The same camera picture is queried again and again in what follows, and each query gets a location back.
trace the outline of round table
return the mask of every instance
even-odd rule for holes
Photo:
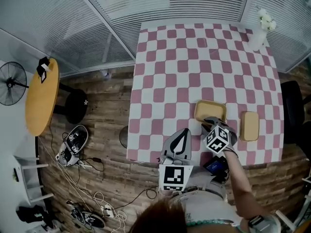
[[[85,92],[61,84],[57,61],[51,58],[49,62],[50,71],[47,72],[45,81],[41,83],[41,78],[36,72],[27,93],[26,126],[34,136],[43,133],[51,121],[53,113],[65,115],[67,121],[72,124],[79,123],[86,113],[87,97]],[[70,93],[65,106],[56,105],[59,88]]]

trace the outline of black chair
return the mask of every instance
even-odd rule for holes
[[[302,99],[296,81],[281,84],[284,108],[284,143],[296,143],[311,160],[311,121],[304,123],[304,105],[311,101],[311,95]]]

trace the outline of white cable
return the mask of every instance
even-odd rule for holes
[[[87,194],[85,191],[81,190],[81,189],[77,186],[77,184],[75,183],[75,181],[73,180],[73,178],[69,175],[69,173],[67,172],[66,168],[63,167],[62,165],[60,165],[59,162],[57,162],[57,161],[54,160],[54,158],[51,156],[50,152],[47,150],[47,148],[45,147],[44,143],[42,142],[41,138],[40,138],[40,137],[38,137],[38,138],[39,138],[40,142],[42,143],[43,148],[45,149],[45,151],[49,154],[49,156],[51,157],[51,159],[52,159],[52,160],[55,162],[55,164],[58,166],[59,170],[61,170],[61,172],[62,172],[62,174],[64,175],[65,179],[66,179],[66,180],[68,181],[68,183],[72,186],[72,188],[76,191],[76,193],[77,193],[77,194],[79,195],[79,197],[82,199],[82,201],[84,202],[84,204],[86,205],[86,207],[89,209],[89,211],[92,213],[91,209],[89,208],[89,206],[87,205],[87,203],[85,202],[85,200],[81,197],[80,193],[78,193],[78,191],[74,188],[74,186],[73,186],[72,184],[74,184],[74,185],[75,185],[81,192],[83,192],[87,197],[93,199],[93,200],[97,203],[97,205],[98,205],[98,207],[100,208],[100,210],[101,210],[103,216],[104,216],[104,212],[103,212],[103,210],[102,210],[102,207],[99,205],[99,203],[105,202],[106,204],[110,205],[110,207],[111,207],[111,209],[112,209],[112,212],[113,212],[113,214],[114,214],[114,217],[113,217],[113,218],[117,218],[117,219],[119,220],[119,223],[120,223],[120,226],[119,226],[117,229],[114,229],[111,233],[113,233],[114,231],[117,231],[118,229],[121,228],[121,222],[123,222],[123,224],[124,224],[123,231],[124,231],[124,233],[126,233],[126,232],[125,232],[125,221],[127,220],[127,214],[126,214],[124,211],[118,211],[118,213],[116,213],[114,207],[113,207],[110,203],[108,203],[107,201],[104,200],[104,195],[102,194],[102,192],[97,191],[97,192],[94,194],[94,196],[90,196],[90,195]],[[98,193],[102,195],[102,197],[103,197],[102,199],[99,199],[99,198],[96,197],[96,194],[98,194]]]
[[[45,147],[45,145],[43,144],[41,138],[39,137],[40,142],[42,143],[44,149],[47,151],[47,153],[49,154],[49,156],[52,158],[52,160],[56,163],[56,165],[58,166],[59,170],[61,170],[61,172],[63,173],[63,175],[65,176],[63,170],[59,167],[59,163],[57,161],[55,161],[53,159],[53,157],[51,156],[50,152],[47,150],[47,148]],[[87,206],[87,208],[89,209],[89,211],[92,213],[91,209],[89,208],[89,206],[86,204],[85,200],[81,197],[80,193],[78,193],[78,191],[73,187],[73,185],[71,184],[71,182],[67,179],[67,177],[65,176],[66,180],[69,182],[69,184],[72,186],[72,188],[76,191],[76,193],[80,196],[80,198],[82,199],[83,203]]]

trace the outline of power strip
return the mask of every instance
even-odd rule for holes
[[[113,214],[113,211],[112,211],[112,209],[111,209],[111,206],[110,206],[110,204],[106,204],[105,205],[105,208],[103,208],[103,207],[101,207],[102,208],[102,211],[106,211],[107,212],[107,216],[108,217],[115,217],[115,215]]]

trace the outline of electric fan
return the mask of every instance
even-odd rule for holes
[[[127,133],[128,133],[128,126],[125,126],[121,129],[119,134],[119,140],[123,147],[127,148]]]
[[[24,68],[16,62],[8,62],[0,67],[0,103],[13,105],[25,93],[27,76]]]

